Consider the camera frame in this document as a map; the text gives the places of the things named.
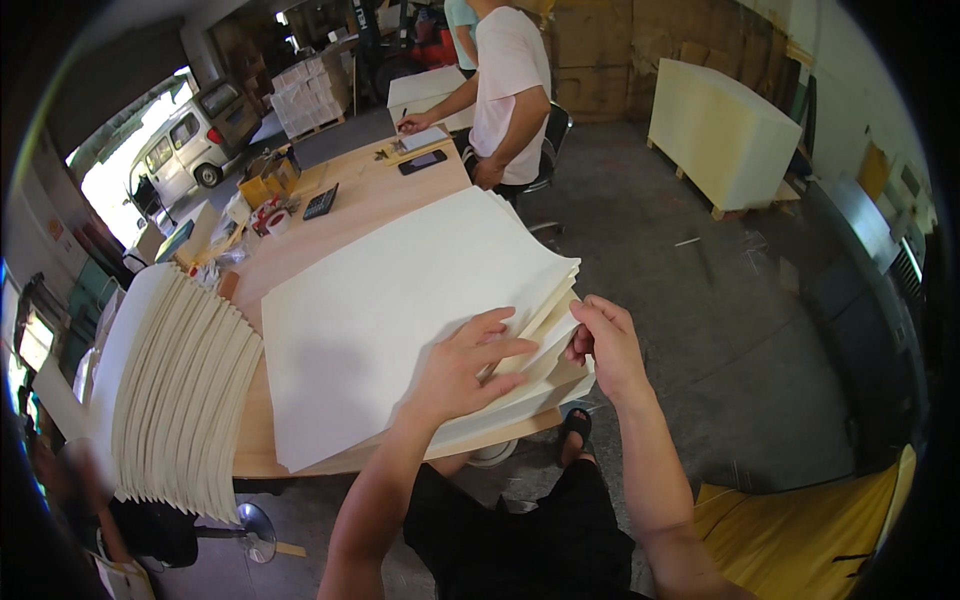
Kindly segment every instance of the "calculator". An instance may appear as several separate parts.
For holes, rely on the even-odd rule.
[[[310,204],[308,204],[303,211],[303,220],[309,221],[314,217],[320,217],[330,212],[330,208],[333,206],[333,199],[337,196],[338,187],[340,187],[340,183],[337,183],[320,196],[311,200]]]

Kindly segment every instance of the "forklift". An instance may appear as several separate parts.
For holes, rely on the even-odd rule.
[[[390,82],[394,79],[457,63],[450,31],[440,31],[440,43],[417,44],[416,32],[411,18],[407,15],[407,0],[399,2],[399,26],[396,32],[390,34],[389,41],[384,41],[380,35],[374,0],[348,1],[356,19],[359,36],[357,84],[372,104],[386,102],[390,93]]]

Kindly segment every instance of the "pink t-shirt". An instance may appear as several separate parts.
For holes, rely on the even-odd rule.
[[[477,25],[480,59],[477,104],[470,145],[482,157],[493,154],[507,134],[514,113],[514,94],[542,85],[550,97],[550,63],[540,31],[522,12],[499,7]],[[537,178],[546,119],[527,147],[503,171],[503,183],[522,185]]]

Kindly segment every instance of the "sandal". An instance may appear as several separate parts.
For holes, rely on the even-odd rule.
[[[574,413],[580,413],[586,419],[580,419],[574,416]],[[585,449],[587,447],[587,442],[590,439],[590,429],[592,428],[593,423],[590,419],[590,413],[585,409],[580,408],[571,408],[569,412],[566,413],[566,418],[564,419],[564,424],[560,426],[560,435],[557,436],[557,465],[560,468],[564,468],[562,459],[564,456],[564,445],[566,444],[566,438],[570,435],[571,431],[576,431],[580,434],[580,437],[583,438],[584,443],[580,446],[580,449]]]

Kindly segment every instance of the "garage door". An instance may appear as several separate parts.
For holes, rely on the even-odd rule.
[[[183,18],[123,34],[78,60],[60,84],[47,127],[66,158],[114,114],[187,64]]]

